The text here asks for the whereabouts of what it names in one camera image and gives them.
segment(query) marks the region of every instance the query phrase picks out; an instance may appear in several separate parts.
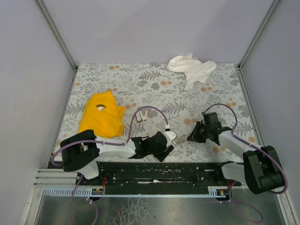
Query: floral tablecloth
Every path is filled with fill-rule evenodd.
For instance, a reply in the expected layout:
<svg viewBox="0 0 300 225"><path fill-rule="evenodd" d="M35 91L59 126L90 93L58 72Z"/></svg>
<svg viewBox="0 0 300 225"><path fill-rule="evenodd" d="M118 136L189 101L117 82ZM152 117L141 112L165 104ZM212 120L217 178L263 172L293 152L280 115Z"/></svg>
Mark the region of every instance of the floral tablecloth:
<svg viewBox="0 0 300 225"><path fill-rule="evenodd" d="M185 75L166 70L167 64L81 64L76 74L71 97L67 105L59 138L59 143L77 133L87 100L94 94L111 90L118 105L126 106L123 116L125 131L133 113L141 106L151 105L161 109L168 117L170 128L178 136L189 135L196 121L203 119L201 112L213 103L230 106L238 116L235 132L255 143L255 136L249 118L248 108L241 91L240 83L232 63L217 64L216 70L205 84L195 83L185 91ZM233 126L233 115L225 107L214 107L223 126ZM148 110L147 121L134 123L133 136L152 136L165 128L163 117L155 110ZM102 157L103 161L132 161L120 157ZM147 156L139 161L155 161ZM230 150L206 143L185 142L177 146L165 159L168 162L223 162L242 161Z"/></svg>

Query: white towel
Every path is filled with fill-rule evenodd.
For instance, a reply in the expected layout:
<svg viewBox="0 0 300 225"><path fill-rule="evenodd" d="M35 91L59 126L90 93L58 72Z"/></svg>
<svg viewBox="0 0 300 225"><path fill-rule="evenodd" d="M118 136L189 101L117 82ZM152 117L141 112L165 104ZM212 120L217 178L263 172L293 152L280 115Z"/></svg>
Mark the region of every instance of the white towel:
<svg viewBox="0 0 300 225"><path fill-rule="evenodd" d="M187 83L184 90L192 89L195 82L205 83L212 71L217 65L213 61L205 63L193 58L192 53L186 56L176 56L169 62L167 69L173 72L184 73L187 77Z"/></svg>

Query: floor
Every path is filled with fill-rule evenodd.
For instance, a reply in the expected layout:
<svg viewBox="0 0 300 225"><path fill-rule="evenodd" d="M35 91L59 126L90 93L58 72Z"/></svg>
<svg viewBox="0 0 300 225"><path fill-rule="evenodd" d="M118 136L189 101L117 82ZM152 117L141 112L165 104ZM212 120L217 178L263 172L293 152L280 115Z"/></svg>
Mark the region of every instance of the floor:
<svg viewBox="0 0 300 225"><path fill-rule="evenodd" d="M67 105L59 138L59 143L77 133L87 100L94 94L110 90L118 105L126 106L123 116L125 132L133 113L141 106L151 105L167 115L170 128L178 136L189 135L196 121L202 120L201 112L213 103L224 103L230 106L238 116L235 132L255 143L255 135L245 104L240 83L232 63L217 64L216 70L205 84L195 83L185 91L185 75L166 70L167 64L81 64L75 78L71 97ZM225 107L212 109L218 113L223 126L233 126L233 115ZM165 127L163 117L155 110L148 110L148 119L134 123L133 136L154 135ZM102 161L130 161L120 157L102 157ZM165 159L167 162L223 162L242 161L225 147L215 143L185 142L177 146ZM148 156L139 161L156 161Z"/></svg>
<svg viewBox="0 0 300 225"><path fill-rule="evenodd" d="M233 198L253 204L264 216L262 225L283 225L277 198L271 193L254 195L249 190L235 189ZM69 197L44 196L36 225L67 225ZM238 215L228 202L212 198L112 198L97 202L97 225L252 225ZM251 208L236 204L250 219L260 220ZM92 224L95 207L84 198L73 199L71 218L74 225Z"/></svg>

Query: gray wall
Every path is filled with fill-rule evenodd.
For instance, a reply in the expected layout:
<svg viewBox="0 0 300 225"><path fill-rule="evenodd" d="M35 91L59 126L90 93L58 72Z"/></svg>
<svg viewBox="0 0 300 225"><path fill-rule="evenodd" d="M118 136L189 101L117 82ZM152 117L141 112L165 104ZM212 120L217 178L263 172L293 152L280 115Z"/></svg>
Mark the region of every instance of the gray wall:
<svg viewBox="0 0 300 225"><path fill-rule="evenodd" d="M72 70L33 0L0 1L0 224L19 223Z"/></svg>
<svg viewBox="0 0 300 225"><path fill-rule="evenodd" d="M273 0L45 0L79 63L239 63Z"/></svg>
<svg viewBox="0 0 300 225"><path fill-rule="evenodd" d="M287 173L296 212L300 212L299 9L299 0L282 1L244 68L263 134L277 149Z"/></svg>

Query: logo on yellow bag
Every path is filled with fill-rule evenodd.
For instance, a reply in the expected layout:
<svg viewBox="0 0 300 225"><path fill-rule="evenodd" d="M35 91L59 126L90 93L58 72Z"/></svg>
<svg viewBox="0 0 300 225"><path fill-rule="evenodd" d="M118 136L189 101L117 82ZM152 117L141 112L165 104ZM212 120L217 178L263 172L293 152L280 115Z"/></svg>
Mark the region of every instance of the logo on yellow bag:
<svg viewBox="0 0 300 225"><path fill-rule="evenodd" d="M99 110L99 111L102 111L102 110L104 110L105 108L106 108L106 106L105 105L96 105L96 108Z"/></svg>

